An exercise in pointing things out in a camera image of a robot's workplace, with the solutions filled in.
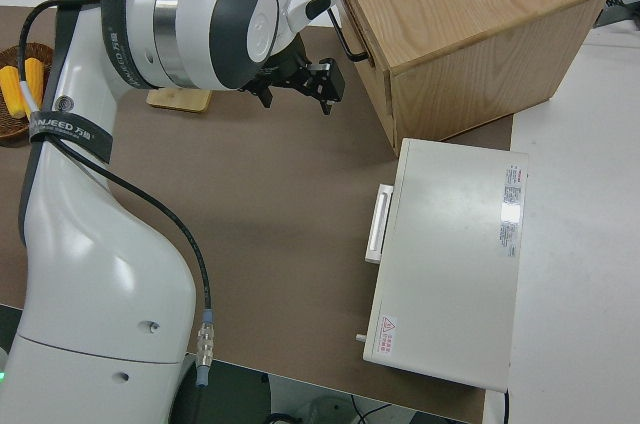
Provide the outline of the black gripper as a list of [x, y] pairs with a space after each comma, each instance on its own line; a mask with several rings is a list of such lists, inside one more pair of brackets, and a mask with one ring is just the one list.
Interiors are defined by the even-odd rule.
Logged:
[[331, 113], [336, 102], [342, 101], [345, 91], [345, 80], [337, 61], [325, 58], [309, 64], [301, 39], [293, 39], [283, 50], [269, 57], [239, 91], [249, 92], [264, 108], [270, 109], [273, 95], [269, 87], [292, 85], [301, 85], [302, 94], [317, 100], [325, 116]]

